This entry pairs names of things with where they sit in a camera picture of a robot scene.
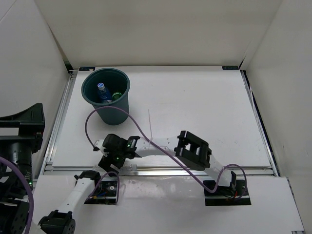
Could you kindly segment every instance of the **white floor panel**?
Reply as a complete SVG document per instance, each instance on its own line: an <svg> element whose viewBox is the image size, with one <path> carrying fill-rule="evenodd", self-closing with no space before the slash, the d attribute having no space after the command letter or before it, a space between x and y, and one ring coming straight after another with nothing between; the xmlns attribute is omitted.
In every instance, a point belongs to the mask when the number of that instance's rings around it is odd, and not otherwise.
<svg viewBox="0 0 312 234"><path fill-rule="evenodd" d="M69 195L73 176L41 175L35 189L36 223ZM117 205L84 205L75 234L291 234L302 223L281 177L248 177L251 206L206 207L203 189L188 176L121 177Z"/></svg>
<svg viewBox="0 0 312 234"><path fill-rule="evenodd" d="M131 82L130 114L153 138L179 135L188 130L206 140L223 164L269 166L267 153L239 70L222 67L119 67ZM54 167L92 167L101 159L84 133L93 107L81 95L81 85L91 72L78 72L64 126L60 133ZM114 133L123 138L139 132L130 119L109 126L95 113L88 131L93 141ZM175 166L168 157L136 158L125 165Z"/></svg>

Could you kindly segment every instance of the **green bottle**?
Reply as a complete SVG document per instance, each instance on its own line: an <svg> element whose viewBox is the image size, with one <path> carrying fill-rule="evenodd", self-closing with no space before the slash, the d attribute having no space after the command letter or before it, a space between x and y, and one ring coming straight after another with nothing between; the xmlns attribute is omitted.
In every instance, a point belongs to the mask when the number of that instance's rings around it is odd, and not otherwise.
<svg viewBox="0 0 312 234"><path fill-rule="evenodd" d="M120 92L115 92L112 95L112 101L116 101L118 98L120 98L122 96L122 93Z"/></svg>

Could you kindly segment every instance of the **dark green trash bin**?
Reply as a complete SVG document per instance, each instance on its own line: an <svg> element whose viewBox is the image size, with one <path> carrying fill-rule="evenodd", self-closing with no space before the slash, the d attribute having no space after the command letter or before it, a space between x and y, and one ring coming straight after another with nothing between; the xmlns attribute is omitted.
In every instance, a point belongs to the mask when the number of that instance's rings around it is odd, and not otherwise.
<svg viewBox="0 0 312 234"><path fill-rule="evenodd" d="M111 94L122 93L122 96L111 103L101 103L98 97L98 83L104 83ZM128 92L130 81L128 76L114 68L103 68L91 73L83 82L81 93L83 98L95 109L102 106L115 106L129 113ZM97 111L101 119L109 125L118 125L127 119L127 115L116 109L102 109Z"/></svg>

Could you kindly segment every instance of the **black mounting bracket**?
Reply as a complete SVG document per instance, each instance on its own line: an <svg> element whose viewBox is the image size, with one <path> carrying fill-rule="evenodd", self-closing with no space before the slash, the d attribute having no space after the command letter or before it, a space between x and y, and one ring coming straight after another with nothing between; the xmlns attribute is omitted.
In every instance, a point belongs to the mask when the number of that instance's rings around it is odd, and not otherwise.
<svg viewBox="0 0 312 234"><path fill-rule="evenodd" d="M204 171L210 167L209 161L212 151L206 141L188 131L181 131L177 138L179 142L175 148L175 156L187 167L197 171Z"/></svg>
<svg viewBox="0 0 312 234"><path fill-rule="evenodd" d="M139 139L139 136L131 136L128 140L126 140L118 137L115 134L107 135L102 145L105 148L104 151L107 153L107 155L102 157L101 161L98 163L98 166L107 172L113 171L118 174L119 171L115 168L112 168L111 165L120 169L123 166L126 158L133 159L135 157L139 157L135 153L137 150L136 142Z"/></svg>
<svg viewBox="0 0 312 234"><path fill-rule="evenodd" d="M52 211L48 216L43 217L39 225L47 234L73 234L76 222L72 217L72 212L59 213L58 210Z"/></svg>

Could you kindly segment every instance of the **white wall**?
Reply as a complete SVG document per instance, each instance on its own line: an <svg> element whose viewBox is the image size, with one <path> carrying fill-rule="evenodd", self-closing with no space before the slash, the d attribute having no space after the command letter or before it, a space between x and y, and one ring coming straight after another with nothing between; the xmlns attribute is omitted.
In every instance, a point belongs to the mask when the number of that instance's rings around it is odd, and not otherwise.
<svg viewBox="0 0 312 234"><path fill-rule="evenodd" d="M33 0L0 1L0 116L42 102L46 119L37 170L68 74L52 34Z"/></svg>
<svg viewBox="0 0 312 234"><path fill-rule="evenodd" d="M312 233L312 1L284 0L247 69L282 175Z"/></svg>
<svg viewBox="0 0 312 234"><path fill-rule="evenodd" d="M73 67L239 65L281 0L36 0Z"/></svg>

